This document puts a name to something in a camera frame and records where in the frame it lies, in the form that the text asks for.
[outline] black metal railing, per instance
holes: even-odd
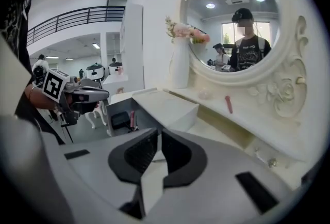
[[[63,13],[30,29],[27,33],[27,45],[66,28],[95,22],[122,21],[124,11],[123,6],[101,6]]]

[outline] gray floor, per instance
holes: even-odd
[[[57,134],[67,143],[71,144],[71,140],[65,128],[61,128],[61,122],[52,121],[48,113],[45,111],[41,113],[45,120],[52,126]],[[69,126],[68,130],[74,143],[94,141],[99,139],[108,138],[107,129],[108,126],[104,126],[99,116],[94,118],[94,115],[90,114],[90,118],[95,124],[95,129],[92,129],[92,124],[86,119],[85,115],[81,115],[78,119],[78,123],[73,126]]]

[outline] window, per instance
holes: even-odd
[[[254,33],[266,39],[271,45],[271,28],[269,22],[254,22]],[[238,32],[236,23],[223,23],[222,24],[222,44],[234,44],[237,40],[244,36]]]

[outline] oval mirror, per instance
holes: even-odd
[[[243,71],[271,52],[279,37],[276,0],[190,0],[187,22],[210,36],[191,49],[219,72]]]

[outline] floral carving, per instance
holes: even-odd
[[[294,117],[305,104],[307,85],[302,52],[307,45],[306,20],[298,18],[295,29],[295,48],[268,82],[250,87],[247,91],[257,97],[259,104],[271,102],[275,112],[284,118]]]

